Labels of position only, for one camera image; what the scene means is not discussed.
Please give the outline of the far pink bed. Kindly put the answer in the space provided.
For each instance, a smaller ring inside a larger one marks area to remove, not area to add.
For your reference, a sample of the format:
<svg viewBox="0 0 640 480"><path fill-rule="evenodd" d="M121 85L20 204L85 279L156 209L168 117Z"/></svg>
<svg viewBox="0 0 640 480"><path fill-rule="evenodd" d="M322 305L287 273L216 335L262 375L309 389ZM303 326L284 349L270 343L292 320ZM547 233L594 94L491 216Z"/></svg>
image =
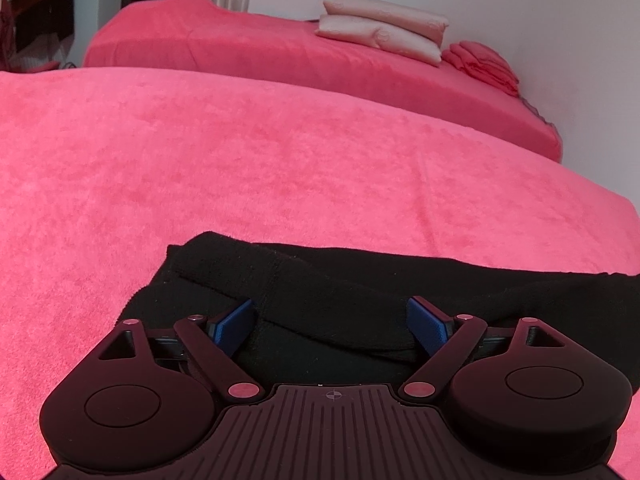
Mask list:
<svg viewBox="0 0 640 480"><path fill-rule="evenodd" d="M338 92L471 127L560 162L555 126L516 96L448 63L431 66L324 39L311 22L233 12L209 0L148 0L92 38L87 67L192 70Z"/></svg>

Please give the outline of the folded light pink quilt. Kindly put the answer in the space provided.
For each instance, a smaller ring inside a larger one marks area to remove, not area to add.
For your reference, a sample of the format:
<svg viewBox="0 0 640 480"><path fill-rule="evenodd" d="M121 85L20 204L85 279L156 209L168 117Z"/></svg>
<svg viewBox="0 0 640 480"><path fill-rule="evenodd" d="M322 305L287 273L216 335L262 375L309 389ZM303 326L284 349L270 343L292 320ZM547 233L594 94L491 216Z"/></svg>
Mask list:
<svg viewBox="0 0 640 480"><path fill-rule="evenodd" d="M442 62L449 22L441 15L381 0L323 0L316 35L398 54L431 66Z"/></svg>

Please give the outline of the folded pink blanket stack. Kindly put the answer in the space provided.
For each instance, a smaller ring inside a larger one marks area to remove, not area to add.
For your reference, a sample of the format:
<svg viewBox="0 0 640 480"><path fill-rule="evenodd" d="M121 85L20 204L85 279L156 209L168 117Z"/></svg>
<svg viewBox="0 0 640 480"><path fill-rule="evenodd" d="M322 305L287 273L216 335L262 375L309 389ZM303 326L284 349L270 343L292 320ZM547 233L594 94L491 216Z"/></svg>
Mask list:
<svg viewBox="0 0 640 480"><path fill-rule="evenodd" d="M489 84L508 96L520 96L520 80L495 50L475 41L460 41L442 51L442 59L456 70Z"/></svg>

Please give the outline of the black knit pants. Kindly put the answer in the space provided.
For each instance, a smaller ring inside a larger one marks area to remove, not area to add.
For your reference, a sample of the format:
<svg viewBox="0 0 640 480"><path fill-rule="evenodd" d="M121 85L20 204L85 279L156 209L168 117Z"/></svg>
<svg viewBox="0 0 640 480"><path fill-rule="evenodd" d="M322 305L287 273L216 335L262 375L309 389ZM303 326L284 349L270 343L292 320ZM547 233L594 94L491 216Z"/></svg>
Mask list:
<svg viewBox="0 0 640 480"><path fill-rule="evenodd" d="M171 245L123 318L162 330L192 314L254 304L235 353L265 387L399 385L427 358L406 324L420 296L492 327L530 316L639 380L639 281L626 274L491 269L444 258L255 244L205 232Z"/></svg>

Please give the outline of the hanging clothes rack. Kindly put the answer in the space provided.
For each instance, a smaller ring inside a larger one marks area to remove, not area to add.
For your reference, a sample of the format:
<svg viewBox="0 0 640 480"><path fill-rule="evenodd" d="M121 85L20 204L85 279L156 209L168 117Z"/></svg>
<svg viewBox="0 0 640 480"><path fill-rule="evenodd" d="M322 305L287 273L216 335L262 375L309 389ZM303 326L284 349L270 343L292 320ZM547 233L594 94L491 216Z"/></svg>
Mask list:
<svg viewBox="0 0 640 480"><path fill-rule="evenodd" d="M75 31L74 0L1 0L1 69L57 70L55 52Z"/></svg>

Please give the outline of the near pink bed blanket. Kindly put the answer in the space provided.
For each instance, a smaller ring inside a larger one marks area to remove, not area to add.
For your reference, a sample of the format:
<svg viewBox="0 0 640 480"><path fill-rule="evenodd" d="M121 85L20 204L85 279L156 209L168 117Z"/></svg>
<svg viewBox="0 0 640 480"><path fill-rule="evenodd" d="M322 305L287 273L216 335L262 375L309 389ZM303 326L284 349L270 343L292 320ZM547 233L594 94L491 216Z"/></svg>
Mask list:
<svg viewBox="0 0 640 480"><path fill-rule="evenodd" d="M48 393L204 231L565 272L639 270L631 202L451 122L180 70L1 77L1 472L39 479Z"/></svg>

